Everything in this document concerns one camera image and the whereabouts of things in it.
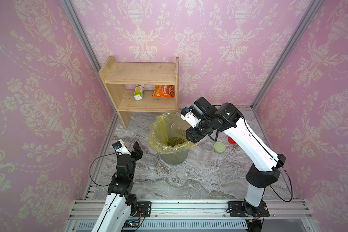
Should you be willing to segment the white lid glass jar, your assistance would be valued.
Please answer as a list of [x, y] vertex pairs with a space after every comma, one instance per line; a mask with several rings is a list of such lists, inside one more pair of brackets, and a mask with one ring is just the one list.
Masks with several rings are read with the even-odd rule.
[[190, 127], [189, 124], [174, 122], [171, 125], [171, 129], [174, 133], [186, 138], [186, 130]]

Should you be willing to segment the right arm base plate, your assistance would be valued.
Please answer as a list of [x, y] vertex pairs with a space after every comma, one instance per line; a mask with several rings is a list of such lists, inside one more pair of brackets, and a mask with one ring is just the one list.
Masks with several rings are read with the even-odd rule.
[[264, 201], [258, 207], [254, 207], [246, 201], [228, 201], [226, 212], [231, 217], [269, 217], [270, 213]]

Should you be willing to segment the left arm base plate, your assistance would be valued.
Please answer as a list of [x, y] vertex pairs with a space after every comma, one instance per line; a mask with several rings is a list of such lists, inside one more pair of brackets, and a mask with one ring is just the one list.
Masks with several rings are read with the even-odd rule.
[[137, 202], [134, 203], [131, 206], [131, 213], [130, 213], [130, 218], [136, 217], [136, 218], [148, 218], [151, 215], [151, 210], [152, 210], [152, 202], [150, 201], [143, 201], [143, 202]]

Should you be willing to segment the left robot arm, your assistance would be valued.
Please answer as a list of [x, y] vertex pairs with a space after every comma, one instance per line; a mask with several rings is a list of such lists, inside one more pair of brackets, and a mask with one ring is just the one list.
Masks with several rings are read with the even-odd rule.
[[113, 143], [113, 148], [117, 156], [116, 172], [108, 185], [107, 197], [93, 232], [120, 232], [137, 211], [137, 197], [131, 190], [136, 161], [142, 158], [143, 152], [138, 142], [129, 151], [121, 139]]

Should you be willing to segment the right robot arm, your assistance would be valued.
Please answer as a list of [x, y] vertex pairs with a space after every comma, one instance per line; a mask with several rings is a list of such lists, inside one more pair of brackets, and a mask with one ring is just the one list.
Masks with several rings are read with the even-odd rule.
[[200, 97], [181, 110], [181, 118], [190, 124], [186, 130], [188, 141], [196, 144], [213, 132], [224, 132], [249, 156], [252, 166], [246, 174], [249, 186], [243, 205], [250, 213], [256, 212], [266, 187], [278, 181], [279, 168], [285, 164], [286, 157], [273, 152], [253, 132], [238, 108], [229, 102], [216, 107]]

